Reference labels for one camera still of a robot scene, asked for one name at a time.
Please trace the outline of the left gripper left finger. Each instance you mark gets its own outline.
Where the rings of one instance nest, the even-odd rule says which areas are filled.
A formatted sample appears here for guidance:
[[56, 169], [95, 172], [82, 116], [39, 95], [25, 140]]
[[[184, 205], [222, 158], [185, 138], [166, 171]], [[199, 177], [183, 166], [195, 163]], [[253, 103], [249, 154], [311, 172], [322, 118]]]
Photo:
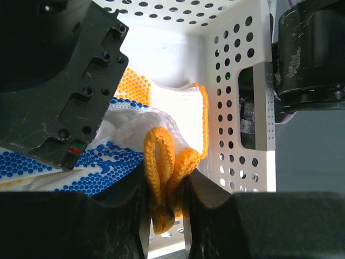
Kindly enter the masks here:
[[146, 258], [143, 165], [100, 194], [2, 192], [1, 258]]

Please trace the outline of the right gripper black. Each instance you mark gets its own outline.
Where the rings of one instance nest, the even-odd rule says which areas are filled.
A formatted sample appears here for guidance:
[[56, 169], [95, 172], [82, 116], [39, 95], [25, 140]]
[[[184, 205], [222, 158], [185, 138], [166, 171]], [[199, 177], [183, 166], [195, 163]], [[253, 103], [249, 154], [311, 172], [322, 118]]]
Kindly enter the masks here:
[[73, 169], [128, 65], [128, 30], [94, 1], [1, 1], [1, 146]]

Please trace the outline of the yellow dotted white glove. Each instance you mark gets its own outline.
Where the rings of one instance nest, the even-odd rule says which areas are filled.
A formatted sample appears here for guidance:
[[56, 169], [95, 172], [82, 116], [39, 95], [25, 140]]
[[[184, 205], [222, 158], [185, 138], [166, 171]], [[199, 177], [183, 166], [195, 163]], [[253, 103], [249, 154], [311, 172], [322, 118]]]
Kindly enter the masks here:
[[171, 116], [182, 138], [201, 159], [209, 148], [209, 98], [203, 85], [180, 88], [160, 85], [132, 67], [126, 68], [114, 96], [156, 108]]

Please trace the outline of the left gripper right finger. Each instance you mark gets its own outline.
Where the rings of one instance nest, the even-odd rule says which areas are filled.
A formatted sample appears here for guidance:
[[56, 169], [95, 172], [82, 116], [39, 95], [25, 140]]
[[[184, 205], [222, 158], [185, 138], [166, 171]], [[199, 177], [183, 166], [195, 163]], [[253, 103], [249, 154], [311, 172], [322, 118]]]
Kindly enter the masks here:
[[194, 171], [183, 180], [188, 258], [344, 258], [344, 195], [229, 193]]

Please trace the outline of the blue dotted glove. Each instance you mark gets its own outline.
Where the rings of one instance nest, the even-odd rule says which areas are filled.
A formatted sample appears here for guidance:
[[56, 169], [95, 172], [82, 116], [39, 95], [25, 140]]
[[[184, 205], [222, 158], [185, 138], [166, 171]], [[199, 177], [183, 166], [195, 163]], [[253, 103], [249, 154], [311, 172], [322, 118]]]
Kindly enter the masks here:
[[63, 172], [33, 158], [1, 149], [1, 191], [82, 192], [95, 196], [144, 164], [155, 234], [182, 216], [177, 187], [201, 160], [201, 150], [183, 138], [167, 113], [113, 98], [94, 141], [74, 168]]

